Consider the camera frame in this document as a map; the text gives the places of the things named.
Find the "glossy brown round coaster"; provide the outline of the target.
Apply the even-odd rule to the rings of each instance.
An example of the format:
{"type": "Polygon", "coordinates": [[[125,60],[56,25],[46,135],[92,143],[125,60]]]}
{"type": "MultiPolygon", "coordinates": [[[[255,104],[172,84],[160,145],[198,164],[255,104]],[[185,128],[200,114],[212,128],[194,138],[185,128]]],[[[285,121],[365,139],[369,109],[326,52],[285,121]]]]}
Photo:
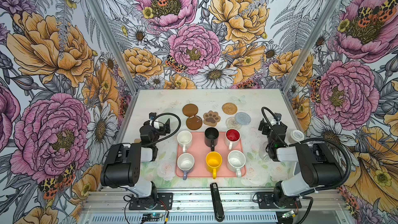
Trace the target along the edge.
{"type": "Polygon", "coordinates": [[[186,120],[186,126],[189,130],[198,130],[202,127],[203,120],[200,116],[191,116],[186,120]]]}

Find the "dark brown round coaster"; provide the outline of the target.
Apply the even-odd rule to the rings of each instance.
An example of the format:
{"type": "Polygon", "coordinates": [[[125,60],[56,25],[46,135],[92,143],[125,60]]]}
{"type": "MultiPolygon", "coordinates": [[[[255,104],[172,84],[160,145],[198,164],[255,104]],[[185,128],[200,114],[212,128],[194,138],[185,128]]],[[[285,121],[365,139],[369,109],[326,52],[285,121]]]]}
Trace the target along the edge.
{"type": "Polygon", "coordinates": [[[182,108],[182,113],[187,117],[195,116],[199,109],[195,104],[187,104],[182,108]]]}

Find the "grey woven round coaster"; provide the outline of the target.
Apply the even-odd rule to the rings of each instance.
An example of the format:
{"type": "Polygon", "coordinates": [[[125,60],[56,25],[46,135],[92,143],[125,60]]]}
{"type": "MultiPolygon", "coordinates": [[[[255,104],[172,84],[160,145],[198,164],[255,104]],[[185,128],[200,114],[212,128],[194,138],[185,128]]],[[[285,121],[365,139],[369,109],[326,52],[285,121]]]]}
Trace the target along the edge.
{"type": "Polygon", "coordinates": [[[251,117],[244,112],[236,113],[235,121],[240,125],[249,125],[251,123],[251,117]]]}

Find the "red interior white mug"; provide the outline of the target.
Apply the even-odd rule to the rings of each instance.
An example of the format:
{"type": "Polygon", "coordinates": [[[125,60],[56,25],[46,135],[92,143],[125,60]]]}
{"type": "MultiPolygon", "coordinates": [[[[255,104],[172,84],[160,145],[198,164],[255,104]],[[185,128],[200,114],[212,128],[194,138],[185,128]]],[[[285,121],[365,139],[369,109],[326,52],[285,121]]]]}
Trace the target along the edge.
{"type": "Polygon", "coordinates": [[[225,133],[225,145],[228,150],[234,149],[240,143],[240,132],[237,129],[228,129],[225,133]]]}

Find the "white patterned round coaster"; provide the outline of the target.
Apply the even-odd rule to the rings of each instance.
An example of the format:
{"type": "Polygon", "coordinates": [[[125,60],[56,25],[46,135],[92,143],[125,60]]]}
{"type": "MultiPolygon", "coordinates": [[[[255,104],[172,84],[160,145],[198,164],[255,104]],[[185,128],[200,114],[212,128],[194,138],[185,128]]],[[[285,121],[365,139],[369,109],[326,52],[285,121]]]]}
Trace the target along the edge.
{"type": "Polygon", "coordinates": [[[227,127],[228,129],[240,130],[241,127],[242,127],[242,125],[239,124],[239,123],[236,121],[235,117],[229,117],[229,118],[226,120],[226,127],[227,127]]]}

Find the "cork round coaster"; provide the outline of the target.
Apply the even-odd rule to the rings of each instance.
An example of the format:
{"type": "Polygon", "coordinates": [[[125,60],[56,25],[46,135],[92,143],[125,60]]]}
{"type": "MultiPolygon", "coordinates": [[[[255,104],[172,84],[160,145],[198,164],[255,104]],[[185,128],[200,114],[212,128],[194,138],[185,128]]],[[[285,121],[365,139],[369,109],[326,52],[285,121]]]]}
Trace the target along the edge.
{"type": "Polygon", "coordinates": [[[235,115],[238,108],[234,103],[225,103],[222,106],[222,111],[227,115],[235,115]]]}

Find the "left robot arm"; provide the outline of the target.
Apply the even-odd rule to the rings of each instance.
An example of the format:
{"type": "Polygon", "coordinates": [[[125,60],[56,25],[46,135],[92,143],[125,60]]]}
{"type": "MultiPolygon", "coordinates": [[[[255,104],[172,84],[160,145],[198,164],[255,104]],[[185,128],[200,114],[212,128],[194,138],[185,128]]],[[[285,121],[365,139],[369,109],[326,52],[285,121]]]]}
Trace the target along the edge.
{"type": "Polygon", "coordinates": [[[124,198],[130,210],[171,209],[173,195],[158,193],[154,182],[140,176],[143,163],[154,162],[158,155],[157,142],[171,133],[170,120],[157,121],[157,114],[150,113],[149,119],[140,128],[137,143],[112,145],[103,163],[101,185],[125,189],[124,198]]]}

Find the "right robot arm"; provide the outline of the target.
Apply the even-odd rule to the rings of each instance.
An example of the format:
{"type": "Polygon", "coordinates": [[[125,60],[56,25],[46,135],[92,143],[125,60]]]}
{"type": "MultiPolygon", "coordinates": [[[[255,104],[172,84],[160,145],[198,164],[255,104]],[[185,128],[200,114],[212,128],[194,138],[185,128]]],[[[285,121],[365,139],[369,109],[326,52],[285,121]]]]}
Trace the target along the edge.
{"type": "Polygon", "coordinates": [[[300,198],[337,188],[348,179],[352,163],[347,161],[345,166],[341,166],[329,149],[333,146],[349,159],[341,145],[325,138],[305,139],[299,130],[290,133],[294,142],[288,144],[287,126],[276,115],[273,118],[270,121],[264,115],[260,121],[259,131],[266,135],[267,141],[262,144],[259,156],[274,162],[293,162],[298,173],[277,182],[271,194],[258,196],[259,204],[272,202],[276,207],[294,207],[300,198]]]}

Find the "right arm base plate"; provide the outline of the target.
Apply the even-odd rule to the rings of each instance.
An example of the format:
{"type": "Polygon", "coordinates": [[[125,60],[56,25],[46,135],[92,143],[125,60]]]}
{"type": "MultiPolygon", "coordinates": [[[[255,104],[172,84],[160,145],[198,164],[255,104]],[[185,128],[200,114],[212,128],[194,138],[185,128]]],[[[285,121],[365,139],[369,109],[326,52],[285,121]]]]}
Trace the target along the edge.
{"type": "Polygon", "coordinates": [[[295,197],[278,197],[272,192],[257,192],[253,201],[256,202],[260,209],[301,209],[302,205],[299,198],[295,197]]]}

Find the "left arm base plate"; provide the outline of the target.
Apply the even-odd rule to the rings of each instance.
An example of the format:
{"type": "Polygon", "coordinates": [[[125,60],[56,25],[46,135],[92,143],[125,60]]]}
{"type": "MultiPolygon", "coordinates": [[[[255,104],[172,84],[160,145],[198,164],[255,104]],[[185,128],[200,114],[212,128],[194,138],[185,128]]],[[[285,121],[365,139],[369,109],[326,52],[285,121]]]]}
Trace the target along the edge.
{"type": "Polygon", "coordinates": [[[133,197],[129,201],[128,209],[131,211],[171,210],[173,206],[173,193],[157,193],[157,196],[146,198],[133,197]]]}

